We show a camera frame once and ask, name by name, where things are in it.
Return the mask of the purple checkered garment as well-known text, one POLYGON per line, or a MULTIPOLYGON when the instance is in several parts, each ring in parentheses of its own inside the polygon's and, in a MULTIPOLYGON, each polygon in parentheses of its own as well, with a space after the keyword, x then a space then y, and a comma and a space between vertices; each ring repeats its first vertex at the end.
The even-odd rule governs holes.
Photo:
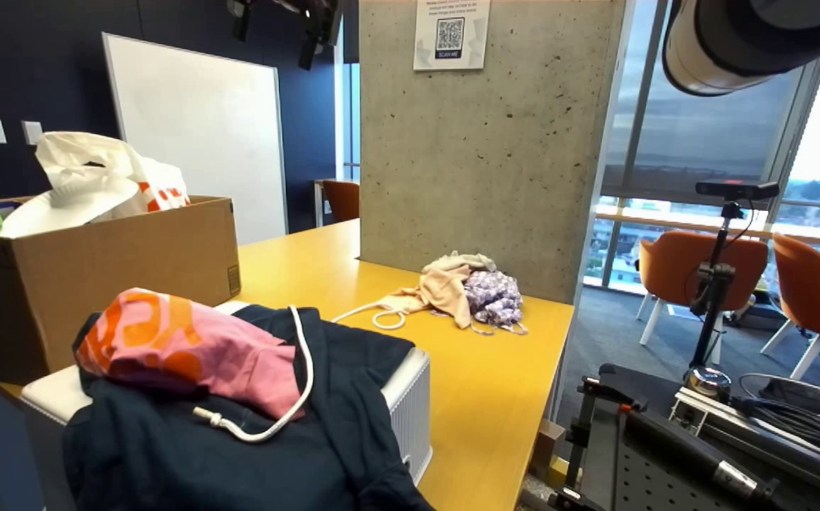
POLYGON ((466 279, 470 319, 500 330, 523 326, 519 283, 500 269, 476 269, 466 279))

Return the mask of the white whiteboard panel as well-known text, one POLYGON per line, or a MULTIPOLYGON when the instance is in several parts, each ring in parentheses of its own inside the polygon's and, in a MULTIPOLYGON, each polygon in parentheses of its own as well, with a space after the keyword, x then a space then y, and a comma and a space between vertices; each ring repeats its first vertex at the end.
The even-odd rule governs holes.
POLYGON ((175 164, 189 197, 231 198, 241 244, 283 237, 279 72, 123 34, 102 48, 123 140, 175 164))

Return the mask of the QR code paper sign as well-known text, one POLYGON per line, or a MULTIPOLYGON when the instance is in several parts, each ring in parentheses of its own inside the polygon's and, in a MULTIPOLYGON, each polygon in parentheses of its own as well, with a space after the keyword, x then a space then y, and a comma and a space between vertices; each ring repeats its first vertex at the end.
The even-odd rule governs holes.
POLYGON ((490 0, 416 0, 415 68, 483 72, 490 0))

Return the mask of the white plastic organization bin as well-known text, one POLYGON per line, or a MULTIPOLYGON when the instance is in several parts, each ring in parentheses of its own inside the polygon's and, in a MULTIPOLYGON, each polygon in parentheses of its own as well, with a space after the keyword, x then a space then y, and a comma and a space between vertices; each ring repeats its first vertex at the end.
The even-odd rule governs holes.
MULTIPOLYGON (((224 306, 214 306, 214 310, 243 319, 243 322, 249 322, 249 325, 255 325, 255 326, 260 326, 260 330, 267 330, 267 332, 272 332, 280 340, 294 347, 294 380, 297 380, 300 397, 283 418, 267 414, 270 422, 263 428, 248 431, 248 428, 235 425, 233 420, 222 418, 218 413, 211 413, 208 407, 192 410, 197 418, 208 420, 215 428, 231 431, 241 444, 263 444, 272 435, 279 435, 283 425, 289 425, 294 418, 303 414, 306 400, 309 400, 311 387, 316 387, 316 366, 311 366, 309 344, 303 337, 300 310, 263 310, 263 306, 252 306, 252 305, 243 305, 235 310, 224 310, 224 306)), ((82 393, 82 374, 92 374, 92 373, 86 373, 75 360, 66 370, 56 370, 46 377, 25 383, 22 397, 36 413, 49 414, 50 420, 56 420, 66 428, 69 420, 82 407, 92 407, 92 397, 82 393)), ((405 360, 398 366, 398 373, 382 387, 382 397, 387 397, 388 413, 392 413, 392 428, 398 435, 399 457, 408 465, 415 484, 431 464, 429 387, 431 387, 431 364, 416 347, 405 354, 405 360)), ((158 393, 158 396, 171 396, 171 397, 197 397, 198 393, 205 393, 205 388, 198 388, 189 396, 175 396, 175 393, 151 388, 151 387, 134 387, 134 388, 158 393)))

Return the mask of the brown chair behind table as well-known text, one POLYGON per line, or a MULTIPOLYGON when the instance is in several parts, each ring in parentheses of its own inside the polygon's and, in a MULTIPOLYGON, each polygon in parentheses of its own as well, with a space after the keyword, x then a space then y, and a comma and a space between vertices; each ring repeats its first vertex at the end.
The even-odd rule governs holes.
POLYGON ((360 217, 360 184, 358 183, 316 183, 316 224, 334 224, 360 217))

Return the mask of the orange chair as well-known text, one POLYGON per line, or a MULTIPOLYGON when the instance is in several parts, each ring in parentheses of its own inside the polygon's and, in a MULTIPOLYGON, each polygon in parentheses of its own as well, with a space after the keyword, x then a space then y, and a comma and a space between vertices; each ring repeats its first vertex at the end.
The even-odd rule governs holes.
POLYGON ((727 239, 720 252, 716 252, 716 239, 709 234, 666 231, 656 241, 641 241, 639 273, 649 310, 639 310, 645 319, 639 344, 646 344, 656 334, 659 319, 670 305, 686 306, 702 296, 713 263, 736 269, 727 288, 724 313, 743 310, 765 262, 770 248, 758 239, 727 239))
POLYGON ((820 354, 820 252, 797 239, 771 239, 778 279, 781 279, 781 310, 797 330, 808 330, 811 340, 792 370, 799 380, 820 354))

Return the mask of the brown cardboard box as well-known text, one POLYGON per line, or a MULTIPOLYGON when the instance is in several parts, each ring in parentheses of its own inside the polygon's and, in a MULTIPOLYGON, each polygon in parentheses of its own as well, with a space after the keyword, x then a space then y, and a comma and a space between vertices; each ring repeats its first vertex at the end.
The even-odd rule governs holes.
POLYGON ((25 383, 75 360, 92 313, 147 288, 201 305, 241 290, 233 201, 99 221, 29 239, 0 239, 0 380, 25 383))

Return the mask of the white plastic bag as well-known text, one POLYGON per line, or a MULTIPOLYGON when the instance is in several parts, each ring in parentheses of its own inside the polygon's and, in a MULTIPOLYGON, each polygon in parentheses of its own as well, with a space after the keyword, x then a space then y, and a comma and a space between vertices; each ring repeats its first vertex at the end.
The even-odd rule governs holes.
POLYGON ((189 204, 175 164, 92 131, 46 131, 35 150, 49 191, 4 218, 4 239, 42 237, 92 221, 163 214, 189 204))

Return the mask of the orange chair left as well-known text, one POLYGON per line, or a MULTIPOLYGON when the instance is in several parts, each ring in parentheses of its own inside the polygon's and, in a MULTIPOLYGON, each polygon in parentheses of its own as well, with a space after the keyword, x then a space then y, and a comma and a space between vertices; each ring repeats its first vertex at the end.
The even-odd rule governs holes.
POLYGON ((641 241, 639 273, 649 310, 639 310, 645 319, 639 344, 646 344, 656 334, 659 319, 670 305, 686 306, 702 296, 713 263, 736 269, 727 288, 724 313, 743 310, 765 262, 770 248, 758 239, 727 239, 720 252, 716 252, 716 239, 709 234, 666 231, 656 241, 641 241))

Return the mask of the navy blue garment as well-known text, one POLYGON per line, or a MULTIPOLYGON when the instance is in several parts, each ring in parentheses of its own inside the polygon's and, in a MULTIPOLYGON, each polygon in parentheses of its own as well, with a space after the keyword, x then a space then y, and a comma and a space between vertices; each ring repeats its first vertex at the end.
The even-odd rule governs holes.
POLYGON ((300 418, 241 444, 197 418, 208 407, 252 431, 252 407, 171 397, 82 374, 82 407, 63 428, 66 481, 79 511, 431 511, 399 457, 382 387, 412 340, 300 310, 316 387, 300 418))

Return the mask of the pink orange shirt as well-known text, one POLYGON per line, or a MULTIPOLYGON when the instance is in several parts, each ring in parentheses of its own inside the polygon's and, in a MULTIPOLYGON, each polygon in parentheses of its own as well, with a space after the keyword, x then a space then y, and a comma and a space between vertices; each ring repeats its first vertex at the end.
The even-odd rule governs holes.
POLYGON ((208 305, 123 290, 79 334, 76 364, 131 387, 211 393, 283 418, 300 397, 294 347, 208 305))

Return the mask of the orange chair right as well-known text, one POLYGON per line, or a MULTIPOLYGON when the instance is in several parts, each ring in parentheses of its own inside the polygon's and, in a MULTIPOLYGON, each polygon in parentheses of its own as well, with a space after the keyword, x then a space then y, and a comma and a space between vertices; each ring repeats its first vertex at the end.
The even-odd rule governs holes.
POLYGON ((771 239, 778 279, 781 279, 781 310, 797 330, 808 330, 811 340, 792 370, 799 380, 820 354, 820 252, 797 239, 771 239))

